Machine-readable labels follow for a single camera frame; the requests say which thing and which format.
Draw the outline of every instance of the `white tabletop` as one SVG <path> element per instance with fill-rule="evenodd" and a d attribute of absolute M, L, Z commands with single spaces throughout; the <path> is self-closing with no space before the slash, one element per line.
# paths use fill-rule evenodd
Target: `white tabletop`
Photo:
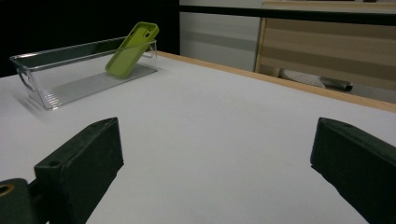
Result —
<path fill-rule="evenodd" d="M 310 167 L 319 117 L 396 146 L 396 114 L 164 57 L 159 72 L 45 110 L 0 79 L 0 180 L 118 117 L 125 165 L 88 223 L 366 223 Z"/>

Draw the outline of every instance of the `dark background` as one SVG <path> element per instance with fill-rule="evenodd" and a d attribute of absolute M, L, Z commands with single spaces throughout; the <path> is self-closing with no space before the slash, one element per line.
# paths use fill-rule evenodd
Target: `dark background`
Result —
<path fill-rule="evenodd" d="M 15 75 L 10 56 L 129 34 L 157 23 L 157 49 L 179 54 L 178 0 L 0 0 L 0 77 Z"/>

